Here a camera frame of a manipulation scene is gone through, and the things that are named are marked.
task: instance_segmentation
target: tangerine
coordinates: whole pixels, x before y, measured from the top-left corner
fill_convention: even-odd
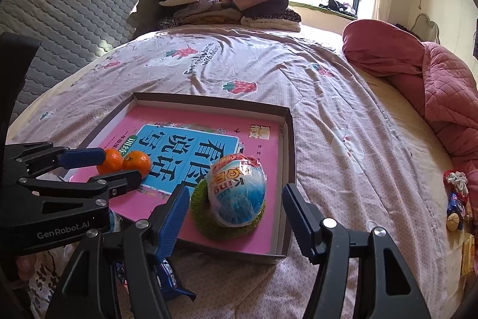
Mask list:
[[[144,179],[151,171],[152,163],[149,156],[141,152],[140,150],[133,150],[129,152],[123,160],[123,170],[138,170],[141,173],[141,177]]]
[[[121,171],[123,156],[115,149],[105,149],[106,159],[101,165],[97,165],[99,174],[114,173]]]

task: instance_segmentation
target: green ring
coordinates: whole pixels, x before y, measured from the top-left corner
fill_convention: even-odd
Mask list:
[[[207,183],[206,180],[201,180],[194,189],[191,195],[191,202],[189,208],[191,215],[196,223],[197,229],[206,237],[214,240],[226,240],[234,239],[245,235],[254,230],[259,224],[262,216],[264,215],[264,209],[266,204],[262,206],[259,214],[254,218],[251,224],[242,227],[223,227],[219,226],[215,221],[212,213],[208,212],[206,207],[207,201]]]

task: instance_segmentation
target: green label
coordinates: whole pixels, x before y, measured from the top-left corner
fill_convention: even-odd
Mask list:
[[[130,150],[131,146],[133,146],[133,143],[137,140],[138,136],[129,136],[128,139],[123,142],[121,147],[118,149],[118,152],[121,153],[121,155],[124,157],[128,150]]]

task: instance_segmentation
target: gray quilted headboard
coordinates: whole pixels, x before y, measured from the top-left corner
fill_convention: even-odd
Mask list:
[[[37,97],[95,58],[156,30],[158,12],[157,0],[3,0],[0,33],[9,31],[42,41],[10,122]]]

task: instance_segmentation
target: window sill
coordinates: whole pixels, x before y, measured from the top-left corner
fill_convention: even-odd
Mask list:
[[[289,6],[292,6],[292,7],[303,7],[303,8],[306,8],[306,9],[309,9],[309,10],[314,10],[314,11],[320,11],[321,13],[325,13],[325,14],[332,14],[334,16],[340,16],[342,18],[345,18],[345,19],[348,19],[350,21],[355,21],[357,18],[355,17],[352,17],[352,16],[348,16],[346,14],[342,14],[338,11],[334,11],[334,10],[329,10],[329,9],[326,9],[326,8],[323,8],[323,7],[319,7],[319,6],[314,6],[312,4],[307,4],[307,3],[300,3],[300,2],[291,2],[289,1]]]

